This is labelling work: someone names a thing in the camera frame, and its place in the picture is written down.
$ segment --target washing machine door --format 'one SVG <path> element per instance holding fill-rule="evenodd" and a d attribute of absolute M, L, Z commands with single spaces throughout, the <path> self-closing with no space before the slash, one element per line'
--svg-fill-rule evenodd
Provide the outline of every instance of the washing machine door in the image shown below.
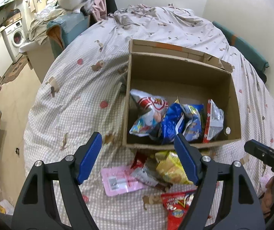
<path fill-rule="evenodd" d="M 23 37 L 21 28 L 17 28 L 12 33 L 11 41 L 12 41 L 12 45 L 15 46 L 15 47 L 20 47 L 24 43 L 25 39 Z"/>

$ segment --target pink package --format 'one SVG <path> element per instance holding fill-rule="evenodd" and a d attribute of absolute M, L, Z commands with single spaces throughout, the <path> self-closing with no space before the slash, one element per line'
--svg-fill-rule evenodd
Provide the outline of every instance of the pink package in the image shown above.
<path fill-rule="evenodd" d="M 147 186 L 131 176 L 133 172 L 130 166 L 102 168 L 101 174 L 107 196 L 129 193 Z"/>

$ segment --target pink cloth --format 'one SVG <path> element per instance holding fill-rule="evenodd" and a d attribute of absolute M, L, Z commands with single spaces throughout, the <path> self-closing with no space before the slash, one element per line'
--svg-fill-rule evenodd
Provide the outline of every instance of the pink cloth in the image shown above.
<path fill-rule="evenodd" d="M 93 5 L 93 17 L 96 21 L 106 19 L 106 0 L 94 0 Z"/>

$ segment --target beige floor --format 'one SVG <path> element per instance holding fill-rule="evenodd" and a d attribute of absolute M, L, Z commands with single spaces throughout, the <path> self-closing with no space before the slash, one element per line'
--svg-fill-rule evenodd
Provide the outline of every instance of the beige floor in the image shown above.
<path fill-rule="evenodd" d="M 0 200 L 7 199 L 13 205 L 25 181 L 23 135 L 40 85 L 34 70 L 26 64 L 18 77 L 0 91 Z"/>

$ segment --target washing machine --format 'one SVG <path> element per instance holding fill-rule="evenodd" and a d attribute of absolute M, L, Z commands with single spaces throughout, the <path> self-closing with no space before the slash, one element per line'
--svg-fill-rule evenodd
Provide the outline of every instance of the washing machine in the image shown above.
<path fill-rule="evenodd" d="M 21 57 L 20 46 L 25 42 L 25 35 L 22 28 L 22 21 L 19 20 L 2 31 L 5 45 L 13 63 Z"/>

